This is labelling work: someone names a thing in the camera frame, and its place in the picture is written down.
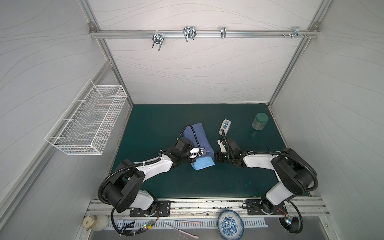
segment ceramic bowl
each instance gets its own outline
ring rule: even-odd
[[[217,228],[225,240],[239,240],[244,233],[244,223],[237,212],[225,210],[217,219]]]

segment white remote control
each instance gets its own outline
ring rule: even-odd
[[[220,135],[223,135],[221,133],[221,129],[224,129],[224,133],[225,133],[225,135],[227,135],[227,132],[228,132],[230,126],[231,126],[231,121],[229,121],[228,119],[224,119],[223,123],[221,124],[220,130],[218,131],[218,133]]]

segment white wall panel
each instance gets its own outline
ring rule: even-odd
[[[101,30],[306,29],[320,0],[90,0]],[[298,42],[108,40],[134,103],[268,102]]]
[[[102,84],[117,84],[112,72]],[[128,110],[126,102],[101,156],[68,156],[59,150],[54,153],[0,239],[75,238],[89,201],[97,199],[97,189],[113,163]]]
[[[151,39],[108,45],[134,103],[265,103],[298,40],[173,39],[160,51]]]
[[[307,28],[320,0],[89,0],[102,30]]]
[[[341,239],[383,239],[384,2],[336,0],[272,110]]]
[[[0,2],[0,201],[106,59],[76,0]]]

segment metal clamp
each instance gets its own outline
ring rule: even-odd
[[[188,26],[183,29],[183,33],[186,41],[188,41],[188,38],[192,38],[193,40],[195,40],[196,28],[193,26]]]
[[[158,33],[155,33],[153,36],[152,36],[152,40],[153,40],[153,43],[152,43],[152,48],[153,46],[156,44],[160,44],[159,46],[159,51],[160,51],[160,48],[161,48],[161,45],[163,44],[163,41],[164,41],[164,38],[161,34],[158,34]]]
[[[222,38],[222,39],[223,39],[223,38],[226,38],[226,36],[227,36],[227,28],[224,27],[224,26],[222,26],[222,27],[221,27],[221,38]]]
[[[293,30],[293,33],[290,34],[291,38],[296,38],[296,37],[304,37],[304,35],[299,33],[299,27],[295,28]]]
[[[320,22],[314,22],[311,31],[319,31]]]
[[[97,32],[97,28],[96,28],[96,25],[94,23],[88,23],[88,26],[89,26],[89,32],[90,33]]]

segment blue bag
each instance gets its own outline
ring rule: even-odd
[[[196,123],[196,124],[193,124],[192,127],[195,130],[197,140],[199,141],[199,144],[200,144],[200,148],[205,148],[207,150],[206,155],[202,155],[198,157],[196,159],[196,162],[191,163],[193,169],[200,170],[200,169],[215,165],[215,161],[214,161],[215,153],[207,140],[207,136],[205,135],[203,125],[201,123]],[[197,148],[197,143],[193,135],[192,129],[190,127],[187,127],[184,130],[183,137],[186,137],[189,140],[191,140],[195,145],[195,148]]]

